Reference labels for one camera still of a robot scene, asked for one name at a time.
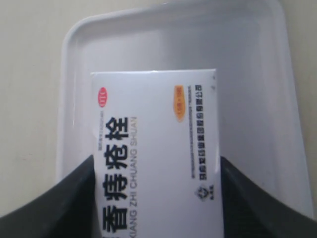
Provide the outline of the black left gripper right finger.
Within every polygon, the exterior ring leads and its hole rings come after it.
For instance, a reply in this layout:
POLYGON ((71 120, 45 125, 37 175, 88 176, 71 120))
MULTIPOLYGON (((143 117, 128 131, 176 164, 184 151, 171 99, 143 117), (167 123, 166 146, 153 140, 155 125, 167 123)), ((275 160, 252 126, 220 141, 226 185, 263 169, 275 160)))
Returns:
POLYGON ((226 238, 315 238, 315 220, 293 210, 258 187, 221 157, 226 238))

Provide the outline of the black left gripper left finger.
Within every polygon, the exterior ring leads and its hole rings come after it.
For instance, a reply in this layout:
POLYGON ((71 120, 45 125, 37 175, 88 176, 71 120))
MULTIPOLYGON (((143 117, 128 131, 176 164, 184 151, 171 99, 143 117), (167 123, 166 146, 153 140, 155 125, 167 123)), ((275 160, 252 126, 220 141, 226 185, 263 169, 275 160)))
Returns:
POLYGON ((100 238, 94 158, 23 207, 1 217, 2 238, 100 238))

